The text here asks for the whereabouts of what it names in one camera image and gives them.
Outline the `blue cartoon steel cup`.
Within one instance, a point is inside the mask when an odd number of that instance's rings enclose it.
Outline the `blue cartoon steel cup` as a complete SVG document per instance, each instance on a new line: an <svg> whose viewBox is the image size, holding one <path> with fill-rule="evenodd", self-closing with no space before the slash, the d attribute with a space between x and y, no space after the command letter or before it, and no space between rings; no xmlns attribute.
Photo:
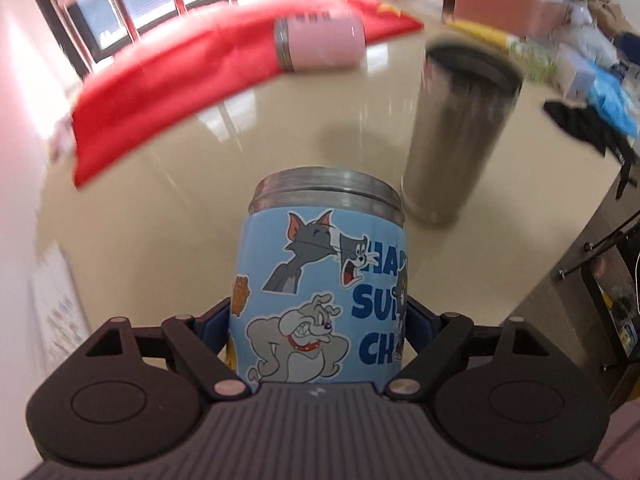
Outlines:
<svg viewBox="0 0 640 480"><path fill-rule="evenodd" d="M266 382L368 382L401 369L408 236L398 193L362 172L299 167L262 179L231 296L230 362Z"/></svg>

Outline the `pink steel cup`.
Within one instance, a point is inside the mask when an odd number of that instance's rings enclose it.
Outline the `pink steel cup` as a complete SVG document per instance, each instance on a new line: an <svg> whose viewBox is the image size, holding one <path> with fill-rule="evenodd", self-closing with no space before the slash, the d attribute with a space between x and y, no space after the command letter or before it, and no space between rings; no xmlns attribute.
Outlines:
<svg viewBox="0 0 640 480"><path fill-rule="evenodd" d="M347 70L366 54L360 18L349 13L323 12L278 18L273 40L280 69L285 73Z"/></svg>

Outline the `sticker sheet stack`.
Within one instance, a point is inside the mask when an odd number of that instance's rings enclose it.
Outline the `sticker sheet stack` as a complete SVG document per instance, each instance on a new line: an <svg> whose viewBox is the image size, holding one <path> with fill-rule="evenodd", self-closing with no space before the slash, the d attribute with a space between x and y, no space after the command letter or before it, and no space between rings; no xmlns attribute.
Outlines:
<svg viewBox="0 0 640 480"><path fill-rule="evenodd" d="M32 299L43 368L49 375L91 334L72 270L58 243L50 244L37 262L32 274Z"/></svg>

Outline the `tall stainless steel tumbler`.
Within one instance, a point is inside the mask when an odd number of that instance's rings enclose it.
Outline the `tall stainless steel tumbler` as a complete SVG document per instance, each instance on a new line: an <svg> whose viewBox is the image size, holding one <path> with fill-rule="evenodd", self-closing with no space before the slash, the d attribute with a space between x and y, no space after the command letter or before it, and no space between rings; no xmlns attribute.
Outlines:
<svg viewBox="0 0 640 480"><path fill-rule="evenodd" d="M461 42L425 48L410 148L400 181L406 211L457 221L522 90L513 63Z"/></svg>

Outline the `red flag cloth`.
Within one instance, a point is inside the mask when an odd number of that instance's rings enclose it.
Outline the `red flag cloth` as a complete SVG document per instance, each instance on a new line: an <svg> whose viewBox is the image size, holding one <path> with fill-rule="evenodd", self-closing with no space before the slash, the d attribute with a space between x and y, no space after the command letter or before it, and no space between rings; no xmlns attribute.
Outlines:
<svg viewBox="0 0 640 480"><path fill-rule="evenodd" d="M75 185L184 118L279 76L274 23L323 11L360 18L367 44L423 27L378 0L218 2L173 18L85 79L72 109Z"/></svg>

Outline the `white tissue box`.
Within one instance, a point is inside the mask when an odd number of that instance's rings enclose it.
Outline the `white tissue box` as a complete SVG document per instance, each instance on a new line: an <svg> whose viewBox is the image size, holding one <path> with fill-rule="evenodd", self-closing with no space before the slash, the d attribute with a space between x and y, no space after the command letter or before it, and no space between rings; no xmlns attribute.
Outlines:
<svg viewBox="0 0 640 480"><path fill-rule="evenodd" d="M555 59L554 83L562 97L584 102L595 81L596 72L591 64L572 47L560 44Z"/></svg>

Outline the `orange pink storage box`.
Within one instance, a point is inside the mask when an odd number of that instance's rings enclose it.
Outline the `orange pink storage box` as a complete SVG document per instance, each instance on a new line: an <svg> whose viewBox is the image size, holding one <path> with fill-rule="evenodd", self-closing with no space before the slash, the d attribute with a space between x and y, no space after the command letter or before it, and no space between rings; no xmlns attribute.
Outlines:
<svg viewBox="0 0 640 480"><path fill-rule="evenodd" d="M540 39L562 26L569 13L566 0L454 0L452 16L515 36Z"/></svg>

